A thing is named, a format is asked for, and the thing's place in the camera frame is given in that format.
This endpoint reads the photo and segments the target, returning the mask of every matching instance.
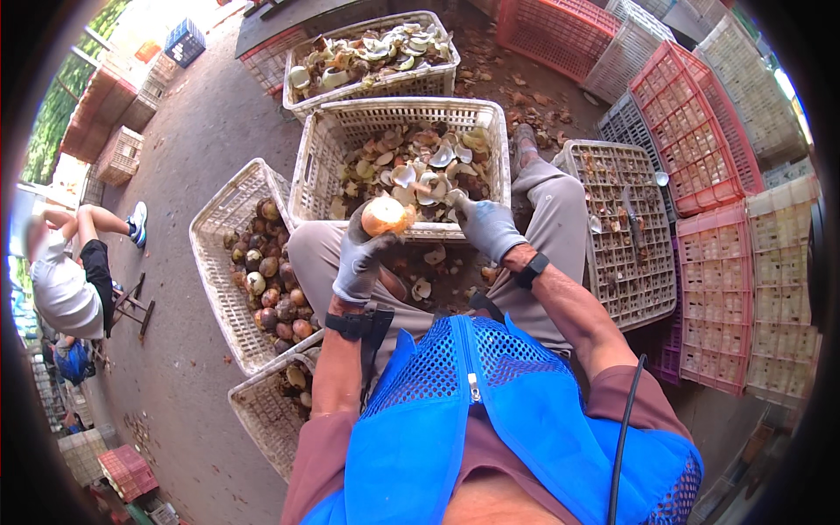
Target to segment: foliage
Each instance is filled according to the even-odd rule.
[[[117,17],[130,2],[131,0],[110,0],[91,20],[88,27],[107,39],[116,28]],[[81,34],[76,47],[90,56],[96,56],[101,49],[97,41],[87,34]],[[38,184],[49,183],[58,162],[61,137],[64,136],[71,113],[76,107],[76,99],[61,87],[58,80],[74,95],[80,97],[93,71],[93,66],[72,53],[68,53],[61,62],[35,117],[32,134],[29,136],[26,161],[20,174],[21,180]]]

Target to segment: gloved hand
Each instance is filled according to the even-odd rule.
[[[509,207],[493,201],[472,201],[459,190],[453,190],[452,202],[464,215],[464,218],[458,218],[464,236],[496,263],[501,264],[501,258],[510,248],[527,243],[513,225]]]
[[[339,275],[333,282],[333,293],[343,301],[364,306],[379,278],[379,258],[394,244],[402,240],[393,232],[371,238],[362,229],[362,212],[365,202],[350,217],[350,224],[341,239]]]

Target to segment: zipper pull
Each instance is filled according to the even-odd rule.
[[[467,374],[467,382],[470,383],[470,398],[474,402],[481,401],[481,392],[478,391],[478,377],[475,374]]]

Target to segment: blue mesh vest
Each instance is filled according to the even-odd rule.
[[[489,318],[438,320],[396,350],[350,437],[344,489],[303,523],[439,523],[464,452],[467,412],[484,403],[499,438],[584,525],[602,525],[620,423],[584,414],[567,361]],[[683,523],[700,453],[666,431],[629,428],[617,523]]]

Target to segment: black shorts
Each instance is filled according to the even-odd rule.
[[[108,247],[99,239],[87,241],[79,254],[81,266],[85,269],[87,282],[91,283],[102,300],[102,318],[104,319],[105,337],[111,337],[113,322],[113,286],[111,270],[108,268]]]

